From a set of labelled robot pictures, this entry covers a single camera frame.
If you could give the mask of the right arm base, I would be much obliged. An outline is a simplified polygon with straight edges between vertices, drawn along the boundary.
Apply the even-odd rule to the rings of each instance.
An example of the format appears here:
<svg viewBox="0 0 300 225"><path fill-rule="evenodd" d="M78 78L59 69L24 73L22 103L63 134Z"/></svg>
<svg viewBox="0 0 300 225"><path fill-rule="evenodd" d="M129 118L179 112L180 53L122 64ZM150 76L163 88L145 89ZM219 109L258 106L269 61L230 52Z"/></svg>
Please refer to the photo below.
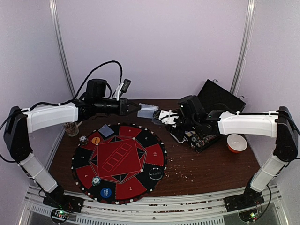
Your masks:
<svg viewBox="0 0 300 225"><path fill-rule="evenodd" d="M241 194L224 198L227 212L242 210L256 206L257 203L264 203L262 195Z"/></svg>

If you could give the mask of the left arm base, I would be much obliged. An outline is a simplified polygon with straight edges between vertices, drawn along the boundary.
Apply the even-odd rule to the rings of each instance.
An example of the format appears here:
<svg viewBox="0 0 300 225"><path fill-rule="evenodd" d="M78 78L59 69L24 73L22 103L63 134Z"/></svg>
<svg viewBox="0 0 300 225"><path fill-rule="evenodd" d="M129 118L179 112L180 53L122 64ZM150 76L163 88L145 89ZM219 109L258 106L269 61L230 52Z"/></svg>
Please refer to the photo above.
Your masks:
<svg viewBox="0 0 300 225"><path fill-rule="evenodd" d="M62 193L46 194L43 204L55 207L64 211L80 213L84 200L80 197L65 195Z"/></svg>

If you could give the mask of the orange big blind button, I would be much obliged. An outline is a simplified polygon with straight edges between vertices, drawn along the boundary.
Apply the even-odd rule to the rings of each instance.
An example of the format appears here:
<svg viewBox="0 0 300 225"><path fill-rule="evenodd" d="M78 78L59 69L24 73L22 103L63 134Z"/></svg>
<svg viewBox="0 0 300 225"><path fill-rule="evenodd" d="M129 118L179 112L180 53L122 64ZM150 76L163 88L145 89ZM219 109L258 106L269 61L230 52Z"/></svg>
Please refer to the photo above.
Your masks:
<svg viewBox="0 0 300 225"><path fill-rule="evenodd" d="M94 138L91 140L91 142L92 142L93 144L99 144L99 143L101 142L101 139L100 139L99 137L94 137Z"/></svg>

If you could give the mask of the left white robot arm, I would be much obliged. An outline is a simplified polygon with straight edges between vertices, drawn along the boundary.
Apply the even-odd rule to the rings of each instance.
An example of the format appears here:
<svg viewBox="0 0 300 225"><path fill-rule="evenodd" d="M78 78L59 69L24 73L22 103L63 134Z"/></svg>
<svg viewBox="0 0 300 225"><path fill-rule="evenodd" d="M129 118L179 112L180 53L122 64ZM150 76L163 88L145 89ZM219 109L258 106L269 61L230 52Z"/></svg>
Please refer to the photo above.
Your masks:
<svg viewBox="0 0 300 225"><path fill-rule="evenodd" d="M46 193L57 208L67 204L67 197L58 188L58 183L45 168L45 156L50 155L50 144L54 141L53 131L62 130L64 123L85 121L98 113L125 116L132 113L134 106L123 98L131 84L124 79L117 86L114 95L105 97L108 86L105 80L91 79L86 91L64 103L41 103L39 106L20 108L13 106L3 123L3 139L11 163L17 163Z"/></svg>

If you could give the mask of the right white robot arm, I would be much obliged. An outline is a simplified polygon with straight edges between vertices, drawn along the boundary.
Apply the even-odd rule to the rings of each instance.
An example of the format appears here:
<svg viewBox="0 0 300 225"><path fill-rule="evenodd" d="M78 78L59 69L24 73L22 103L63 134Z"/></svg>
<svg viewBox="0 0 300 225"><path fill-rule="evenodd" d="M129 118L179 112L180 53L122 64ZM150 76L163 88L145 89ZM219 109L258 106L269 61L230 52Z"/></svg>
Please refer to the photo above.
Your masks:
<svg viewBox="0 0 300 225"><path fill-rule="evenodd" d="M250 207L258 200L270 181L290 162L298 159L300 131L287 107L276 111L234 112L219 103L221 109L206 112L197 96L186 96L178 101L180 115L176 120L184 131L195 131L200 137L214 135L253 135L275 139L275 149L252 177L250 189L240 197L240 203Z"/></svg>

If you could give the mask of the dealt playing card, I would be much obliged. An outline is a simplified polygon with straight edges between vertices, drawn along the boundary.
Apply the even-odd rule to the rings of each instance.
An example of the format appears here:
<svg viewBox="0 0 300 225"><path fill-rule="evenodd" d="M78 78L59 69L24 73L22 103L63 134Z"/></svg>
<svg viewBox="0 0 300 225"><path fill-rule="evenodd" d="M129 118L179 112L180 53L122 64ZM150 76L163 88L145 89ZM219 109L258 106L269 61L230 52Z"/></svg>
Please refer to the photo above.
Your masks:
<svg viewBox="0 0 300 225"><path fill-rule="evenodd" d="M110 128L109 125L104 124L99 130L98 132L103 135L104 137L109 137L110 135L114 134L114 131Z"/></svg>
<svg viewBox="0 0 300 225"><path fill-rule="evenodd" d="M141 108L137 111L138 118L153 119L154 112L159 109L159 107L156 105L148 105L143 103L139 103L139 106Z"/></svg>

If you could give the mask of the clear dealer button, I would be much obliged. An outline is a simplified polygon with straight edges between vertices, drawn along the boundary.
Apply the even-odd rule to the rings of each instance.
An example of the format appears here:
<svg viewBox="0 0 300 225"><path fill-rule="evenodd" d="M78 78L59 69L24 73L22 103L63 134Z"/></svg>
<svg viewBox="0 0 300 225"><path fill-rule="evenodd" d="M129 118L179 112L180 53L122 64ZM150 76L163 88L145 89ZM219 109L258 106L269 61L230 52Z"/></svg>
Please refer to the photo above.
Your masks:
<svg viewBox="0 0 300 225"><path fill-rule="evenodd" d="M150 169L149 171L149 178L151 180L161 180L164 176L164 172L162 169L158 168L158 167L153 167L152 169Z"/></svg>

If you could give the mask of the poker chip stack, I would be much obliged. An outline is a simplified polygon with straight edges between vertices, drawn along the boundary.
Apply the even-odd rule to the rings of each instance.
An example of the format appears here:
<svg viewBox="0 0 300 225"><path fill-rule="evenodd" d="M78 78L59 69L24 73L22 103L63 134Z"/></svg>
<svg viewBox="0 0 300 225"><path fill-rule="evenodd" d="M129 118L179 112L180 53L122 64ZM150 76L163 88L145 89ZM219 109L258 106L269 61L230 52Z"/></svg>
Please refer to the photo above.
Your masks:
<svg viewBox="0 0 300 225"><path fill-rule="evenodd" d="M88 144L88 138L85 135L82 135L79 137L79 142L81 145L87 145Z"/></svg>
<svg viewBox="0 0 300 225"><path fill-rule="evenodd" d="M92 179L92 185L93 186L98 186L101 183L101 178L96 176Z"/></svg>

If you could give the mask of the blue small blind button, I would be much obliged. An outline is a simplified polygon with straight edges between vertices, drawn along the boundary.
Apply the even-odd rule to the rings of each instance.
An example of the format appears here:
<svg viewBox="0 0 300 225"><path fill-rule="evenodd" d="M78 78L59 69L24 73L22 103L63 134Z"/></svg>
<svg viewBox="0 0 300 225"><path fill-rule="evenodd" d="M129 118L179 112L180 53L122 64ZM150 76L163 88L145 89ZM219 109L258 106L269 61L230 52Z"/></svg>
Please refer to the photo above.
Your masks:
<svg viewBox="0 0 300 225"><path fill-rule="evenodd" d="M108 187L104 187L102 188L102 190L100 191L100 195L102 198L109 198L112 195L112 191L110 188Z"/></svg>

